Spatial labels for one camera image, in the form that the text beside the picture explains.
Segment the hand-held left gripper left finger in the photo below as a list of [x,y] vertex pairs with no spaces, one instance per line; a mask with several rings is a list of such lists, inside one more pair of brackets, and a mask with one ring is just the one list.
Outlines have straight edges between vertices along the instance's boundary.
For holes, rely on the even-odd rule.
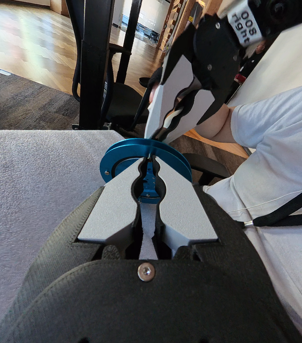
[[144,191],[144,159],[109,181],[86,220],[78,239],[114,245],[127,259],[138,259],[143,230],[138,198]]

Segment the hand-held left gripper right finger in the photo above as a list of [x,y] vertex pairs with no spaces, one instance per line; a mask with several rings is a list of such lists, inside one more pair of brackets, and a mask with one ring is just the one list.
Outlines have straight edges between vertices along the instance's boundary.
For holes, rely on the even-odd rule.
[[170,259],[180,246],[216,242],[218,236],[192,184],[160,157],[153,156],[156,207],[153,244],[158,259]]

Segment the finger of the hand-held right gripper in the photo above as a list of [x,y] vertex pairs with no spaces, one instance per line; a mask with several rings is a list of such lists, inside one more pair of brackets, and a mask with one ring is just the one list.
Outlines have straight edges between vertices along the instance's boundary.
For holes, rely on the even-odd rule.
[[195,90],[178,104],[164,122],[164,143],[170,143],[187,131],[193,129],[215,98],[209,90]]
[[194,80],[190,61],[182,55],[170,76],[162,78],[149,107],[149,117],[145,128],[145,139],[152,139],[163,127],[164,120],[174,106],[177,96],[188,89]]

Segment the blue round metal turntable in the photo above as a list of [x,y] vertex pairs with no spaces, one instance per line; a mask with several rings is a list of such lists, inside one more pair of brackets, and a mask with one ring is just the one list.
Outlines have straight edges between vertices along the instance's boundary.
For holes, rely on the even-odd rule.
[[103,156],[100,172],[105,182],[123,172],[142,157],[148,158],[149,153],[160,157],[188,181],[192,181],[192,172],[186,158],[171,146],[151,139],[125,139],[113,144]]

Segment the person's right forearm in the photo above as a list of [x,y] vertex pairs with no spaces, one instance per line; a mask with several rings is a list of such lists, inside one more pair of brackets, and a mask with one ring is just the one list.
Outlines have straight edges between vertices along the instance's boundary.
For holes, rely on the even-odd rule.
[[236,143],[231,132],[231,115],[235,107],[222,107],[194,129],[202,137],[220,143]]

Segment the black desk leg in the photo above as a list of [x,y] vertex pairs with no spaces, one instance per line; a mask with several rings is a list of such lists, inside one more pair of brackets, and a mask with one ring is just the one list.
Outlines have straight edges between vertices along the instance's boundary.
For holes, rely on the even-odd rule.
[[79,129],[99,129],[113,11],[112,0],[84,2]]

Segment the white foam sheet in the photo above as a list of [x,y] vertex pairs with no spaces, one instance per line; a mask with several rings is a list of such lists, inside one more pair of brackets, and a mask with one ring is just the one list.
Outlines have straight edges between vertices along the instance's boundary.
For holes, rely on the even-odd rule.
[[113,130],[0,130],[0,342],[156,342],[170,263],[80,241]]

